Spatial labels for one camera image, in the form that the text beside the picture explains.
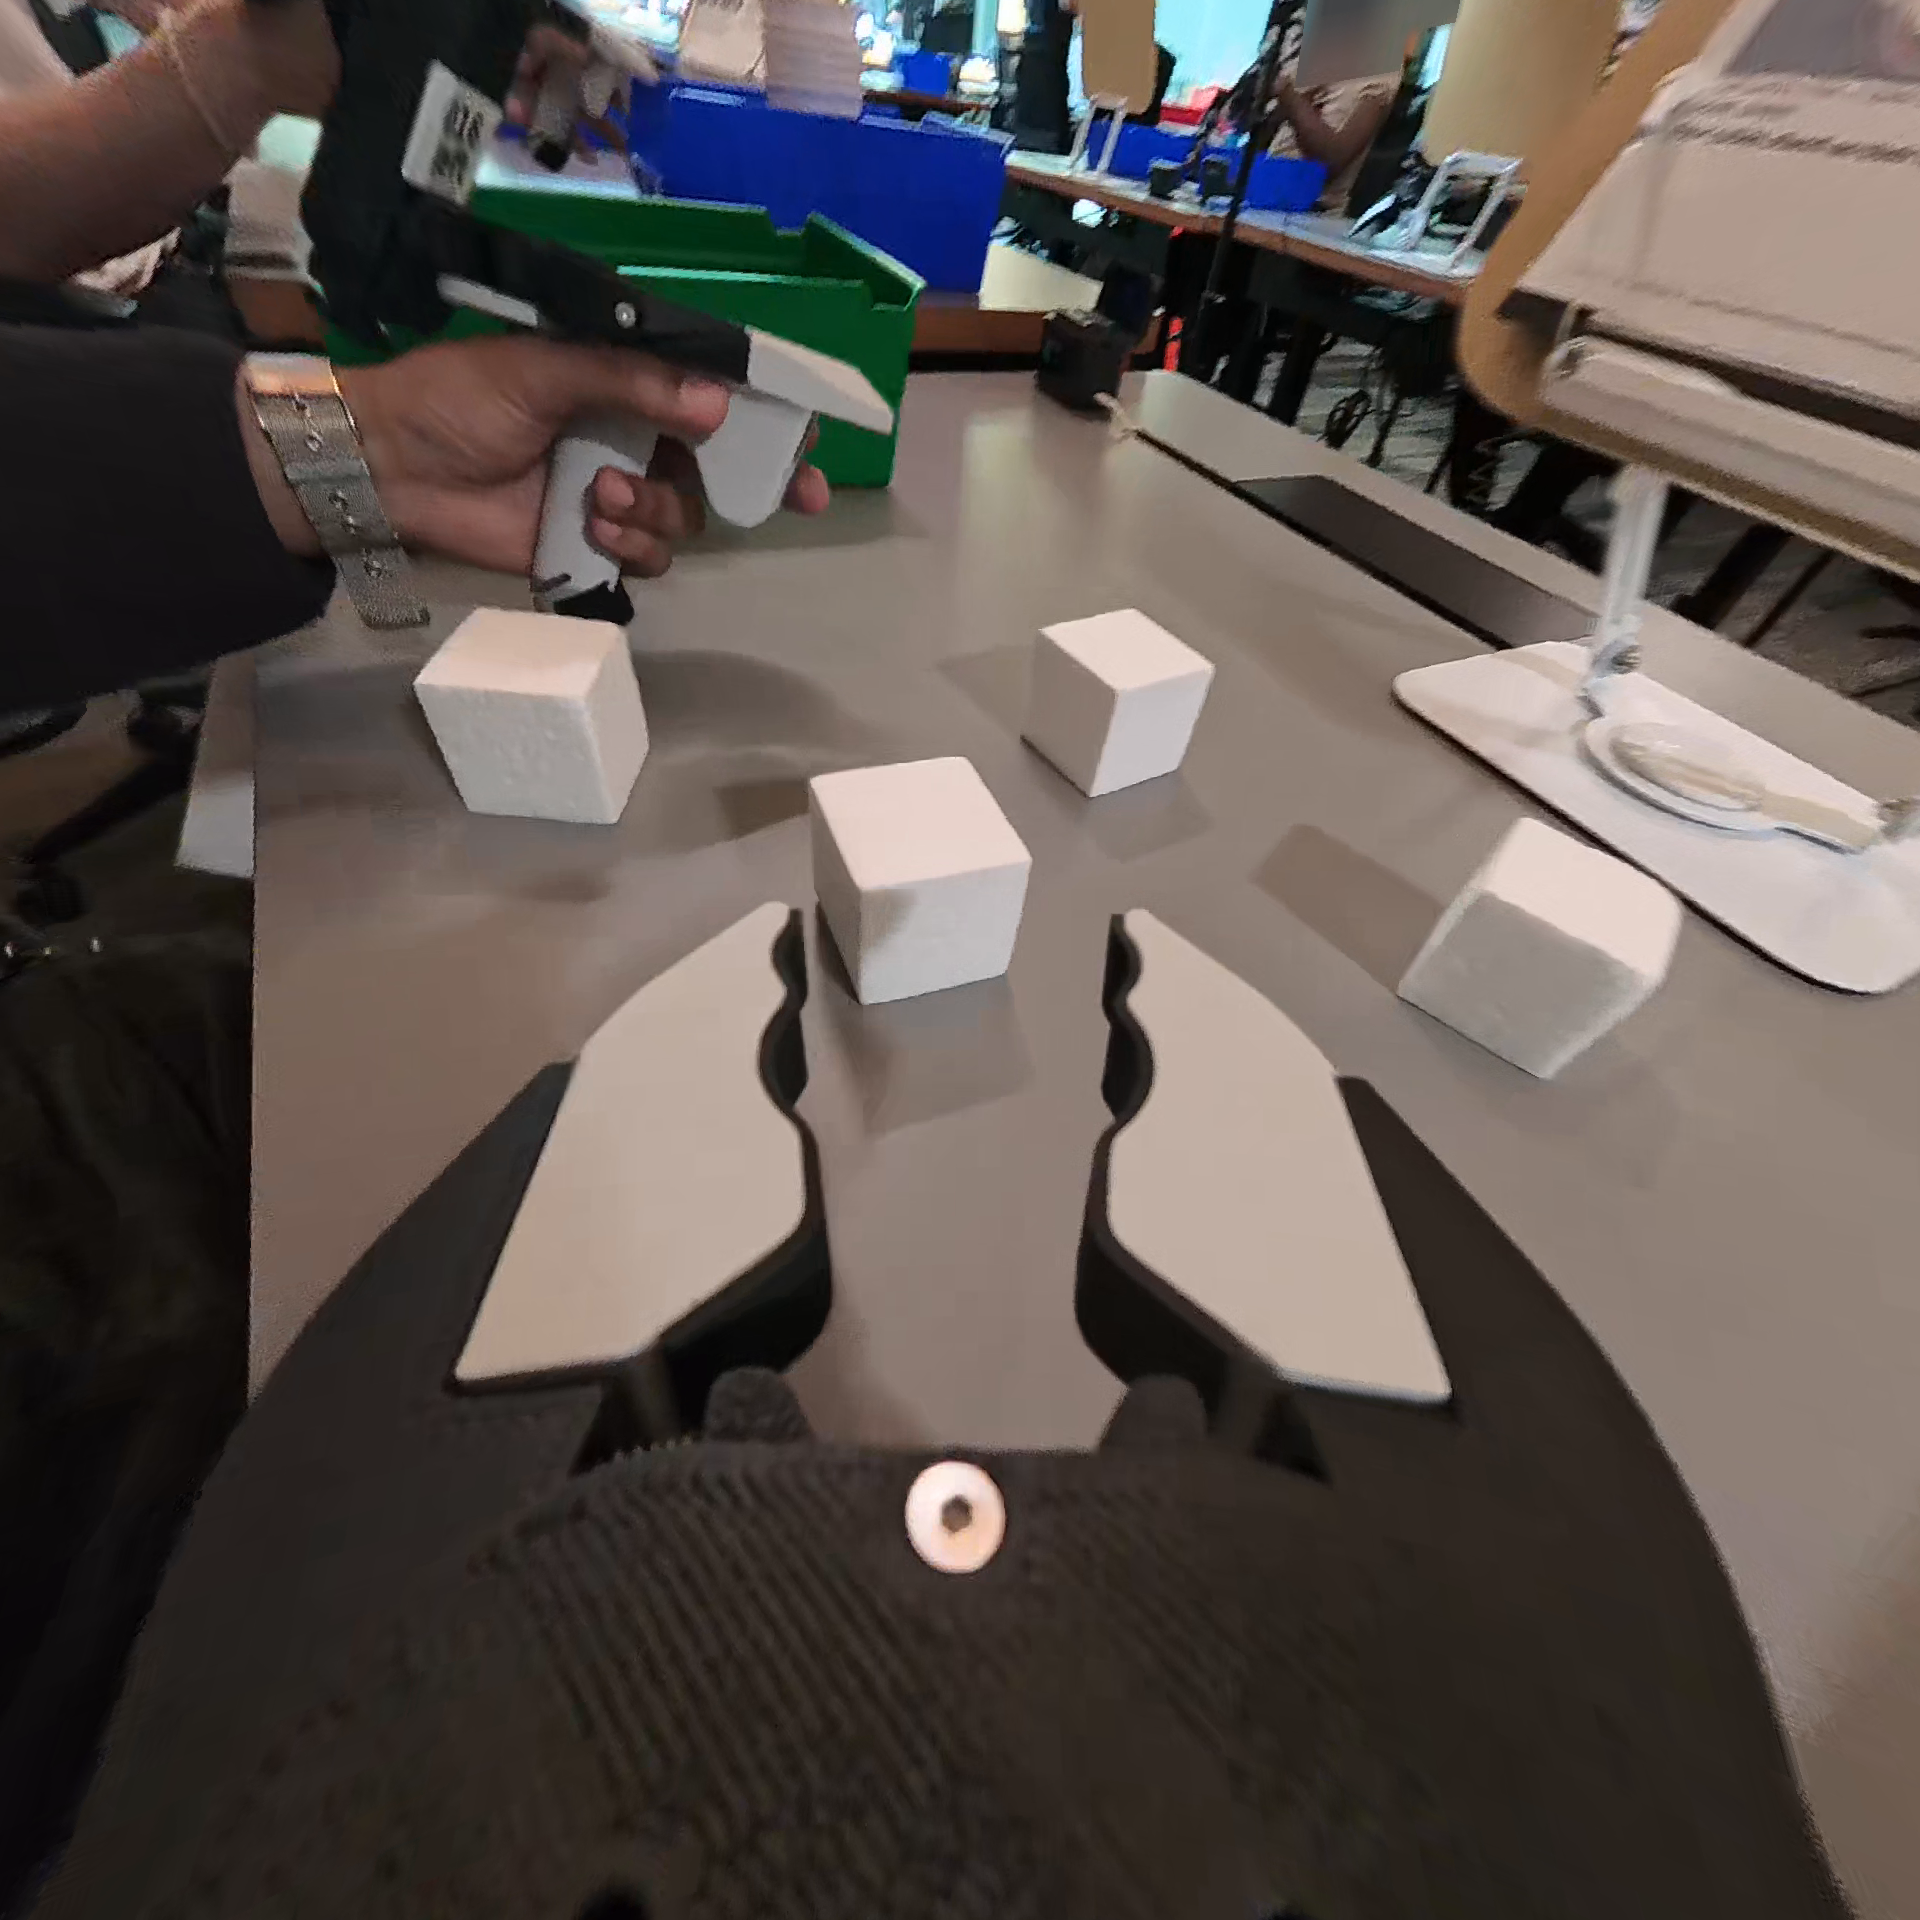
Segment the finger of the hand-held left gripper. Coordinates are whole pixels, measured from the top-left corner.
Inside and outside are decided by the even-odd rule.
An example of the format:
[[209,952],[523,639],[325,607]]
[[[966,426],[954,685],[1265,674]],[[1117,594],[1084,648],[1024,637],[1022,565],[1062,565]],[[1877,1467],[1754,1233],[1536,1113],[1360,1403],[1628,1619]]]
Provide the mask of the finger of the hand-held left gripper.
[[739,531],[764,527],[784,506],[819,422],[894,432],[894,405],[853,365],[764,329],[746,329],[746,343],[728,418],[698,451],[712,514]]

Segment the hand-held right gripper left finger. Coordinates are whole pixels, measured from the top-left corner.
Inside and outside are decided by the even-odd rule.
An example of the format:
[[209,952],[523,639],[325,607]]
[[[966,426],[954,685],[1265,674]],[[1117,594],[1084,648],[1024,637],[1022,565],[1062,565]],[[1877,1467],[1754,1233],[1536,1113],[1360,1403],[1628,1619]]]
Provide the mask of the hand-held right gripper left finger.
[[451,1384],[595,1385],[616,1434],[696,1434],[723,1377],[825,1331],[821,1155],[800,1115],[798,909],[764,903],[645,984],[564,1078]]

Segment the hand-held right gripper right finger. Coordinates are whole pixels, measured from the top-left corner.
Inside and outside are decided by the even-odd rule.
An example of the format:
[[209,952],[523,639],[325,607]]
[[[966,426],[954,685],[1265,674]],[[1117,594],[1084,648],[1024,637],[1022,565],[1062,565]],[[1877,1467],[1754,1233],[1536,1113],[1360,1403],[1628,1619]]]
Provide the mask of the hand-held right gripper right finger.
[[1456,1392],[1329,1056],[1142,909],[1112,919],[1109,1126],[1088,1174],[1075,1325],[1128,1389],[1178,1384],[1202,1431],[1324,1464],[1309,1400],[1450,1430]]

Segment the white foam cube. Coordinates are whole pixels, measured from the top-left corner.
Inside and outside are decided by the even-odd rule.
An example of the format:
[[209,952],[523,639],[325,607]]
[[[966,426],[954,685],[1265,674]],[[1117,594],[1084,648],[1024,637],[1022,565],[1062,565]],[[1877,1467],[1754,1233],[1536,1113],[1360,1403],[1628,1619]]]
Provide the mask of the white foam cube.
[[475,609],[413,691],[475,815],[616,826],[649,754],[628,637],[606,619]]
[[1184,767],[1216,667],[1137,609],[1041,629],[1022,738],[1084,798]]
[[806,829],[819,909],[862,1006],[1009,974],[1034,861],[969,759],[817,775]]
[[1549,1081],[1664,985],[1682,927],[1656,878],[1518,822],[1429,931],[1398,998]]

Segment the another person's forearm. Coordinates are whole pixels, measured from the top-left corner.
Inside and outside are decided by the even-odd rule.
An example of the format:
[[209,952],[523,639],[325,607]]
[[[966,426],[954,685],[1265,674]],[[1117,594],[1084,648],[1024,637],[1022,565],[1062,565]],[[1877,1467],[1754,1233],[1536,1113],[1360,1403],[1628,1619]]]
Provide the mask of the another person's forearm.
[[164,241],[277,115],[322,118],[341,58],[317,2],[157,5],[131,54],[4,89],[3,277],[61,283]]

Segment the grey desk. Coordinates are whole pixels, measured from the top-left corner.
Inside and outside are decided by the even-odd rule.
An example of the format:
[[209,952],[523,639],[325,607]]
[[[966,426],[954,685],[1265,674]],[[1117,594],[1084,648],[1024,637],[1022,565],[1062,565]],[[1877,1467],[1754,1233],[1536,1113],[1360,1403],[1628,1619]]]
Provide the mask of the grey desk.
[[[1395,699],[1468,634],[1249,507],[1324,473],[1588,609],[1536,557],[1190,393],[1181,458],[1012,375],[907,384],[897,478],[712,536],[638,593],[654,738],[613,831],[473,818],[413,695],[435,624],[347,609],[257,682],[253,1377],[523,1079],[750,909],[811,909],[806,782],[964,757],[1034,875],[1005,978],[868,1010],[809,945],[833,1320],[867,1445],[1084,1445],[1073,1328],[1109,917],[1147,909],[1373,1083],[1585,1320],[1686,1477],[1861,1917],[1916,1917],[1916,985],[1849,1000],[1686,919],[1549,1083],[1396,998],[1523,795]],[[1084,798],[1022,738],[1041,629],[1137,609],[1216,667],[1184,767]]]

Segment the person's left hand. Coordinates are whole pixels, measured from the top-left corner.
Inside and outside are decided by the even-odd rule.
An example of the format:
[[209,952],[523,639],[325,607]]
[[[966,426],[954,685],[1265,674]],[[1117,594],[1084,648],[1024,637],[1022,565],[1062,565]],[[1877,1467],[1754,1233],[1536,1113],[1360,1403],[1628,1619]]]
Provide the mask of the person's left hand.
[[442,343],[346,369],[378,498],[419,554],[530,577],[553,446],[590,417],[658,432],[642,478],[601,470],[584,494],[590,544],[634,578],[662,577],[701,533],[696,451],[730,414],[730,389],[645,352],[542,336]]

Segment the green storage bin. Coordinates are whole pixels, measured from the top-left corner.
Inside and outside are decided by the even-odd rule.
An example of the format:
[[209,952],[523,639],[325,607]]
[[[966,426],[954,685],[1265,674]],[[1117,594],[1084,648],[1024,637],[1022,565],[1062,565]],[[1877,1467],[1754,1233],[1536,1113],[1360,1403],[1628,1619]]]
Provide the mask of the green storage bin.
[[922,277],[821,216],[778,229],[764,208],[529,183],[483,185],[473,210],[596,256],[649,296],[825,352],[894,410],[905,395]]

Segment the silver mesh wristwatch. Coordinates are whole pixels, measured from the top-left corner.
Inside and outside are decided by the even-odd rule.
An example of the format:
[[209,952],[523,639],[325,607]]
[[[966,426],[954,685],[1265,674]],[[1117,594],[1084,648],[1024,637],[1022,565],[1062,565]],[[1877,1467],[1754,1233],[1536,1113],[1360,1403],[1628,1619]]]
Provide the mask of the silver mesh wristwatch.
[[316,355],[253,352],[243,379],[282,481],[362,623],[381,634],[425,626],[430,609],[333,367]]

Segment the large blue storage bin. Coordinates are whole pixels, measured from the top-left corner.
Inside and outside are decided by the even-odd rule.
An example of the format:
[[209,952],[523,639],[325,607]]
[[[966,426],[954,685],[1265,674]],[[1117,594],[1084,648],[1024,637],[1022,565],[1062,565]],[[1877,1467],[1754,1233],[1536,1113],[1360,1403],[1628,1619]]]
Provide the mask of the large blue storage bin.
[[897,115],[827,118],[734,88],[636,88],[628,154],[677,202],[762,208],[778,229],[824,218],[923,279],[971,297],[1002,219],[1002,136]]

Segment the black device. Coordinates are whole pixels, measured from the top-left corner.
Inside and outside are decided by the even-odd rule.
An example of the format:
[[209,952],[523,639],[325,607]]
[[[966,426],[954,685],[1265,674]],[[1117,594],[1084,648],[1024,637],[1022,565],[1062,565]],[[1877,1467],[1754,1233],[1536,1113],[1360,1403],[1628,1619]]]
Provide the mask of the black device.
[[1105,417],[1134,352],[1137,336],[1094,309],[1049,312],[1041,329],[1037,393],[1073,414]]

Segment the background document stand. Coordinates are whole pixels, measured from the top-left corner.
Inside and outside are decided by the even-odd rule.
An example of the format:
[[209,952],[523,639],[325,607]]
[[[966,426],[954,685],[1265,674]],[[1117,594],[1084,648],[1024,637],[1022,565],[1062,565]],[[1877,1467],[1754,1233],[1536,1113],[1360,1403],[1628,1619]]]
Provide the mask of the background document stand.
[[1499,214],[1516,214],[1531,166],[1592,102],[1618,2],[1464,2],[1412,149],[1434,170],[1456,154],[1516,161]]
[[1157,2],[1078,2],[1081,82],[1088,112],[1070,168],[1107,174],[1130,115],[1153,106],[1160,82]]

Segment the person's lap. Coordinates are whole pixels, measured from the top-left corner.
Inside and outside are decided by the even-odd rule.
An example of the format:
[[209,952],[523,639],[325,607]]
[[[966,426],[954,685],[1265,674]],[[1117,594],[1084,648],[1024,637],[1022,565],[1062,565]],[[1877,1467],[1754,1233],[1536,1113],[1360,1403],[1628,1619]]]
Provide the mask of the person's lap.
[[4,942],[3,1899],[64,1849],[249,1382],[252,927]]

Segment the wooden document stand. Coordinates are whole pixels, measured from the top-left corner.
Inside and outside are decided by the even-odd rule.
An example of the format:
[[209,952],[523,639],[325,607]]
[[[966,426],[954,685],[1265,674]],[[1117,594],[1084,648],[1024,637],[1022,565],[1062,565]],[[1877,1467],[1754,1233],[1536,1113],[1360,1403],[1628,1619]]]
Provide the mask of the wooden document stand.
[[1838,993],[1916,978],[1916,795],[1872,801],[1644,665],[1669,490],[1916,578],[1916,418],[1628,341],[1518,283],[1635,134],[1656,89],[1738,5],[1664,5],[1556,151],[1476,277],[1460,365],[1501,417],[1618,464],[1585,642],[1405,672],[1429,729],[1662,880],[1787,973]]

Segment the wooden background table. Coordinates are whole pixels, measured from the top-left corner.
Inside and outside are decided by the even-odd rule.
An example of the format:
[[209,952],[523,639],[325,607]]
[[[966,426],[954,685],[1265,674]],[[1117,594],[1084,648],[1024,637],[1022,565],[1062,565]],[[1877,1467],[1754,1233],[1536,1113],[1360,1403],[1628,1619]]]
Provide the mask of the wooden background table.
[[[1003,181],[1062,202],[1094,205],[1120,218],[1165,229],[1168,234],[1221,235],[1225,206],[1194,199],[1154,199],[1142,183],[1073,168],[1066,157],[1014,151],[1003,163]],[[1345,279],[1384,286],[1393,293],[1464,306],[1486,269],[1486,249],[1393,249],[1373,248],[1345,224],[1321,214],[1244,210],[1235,235],[1257,251],[1297,259],[1304,265]]]

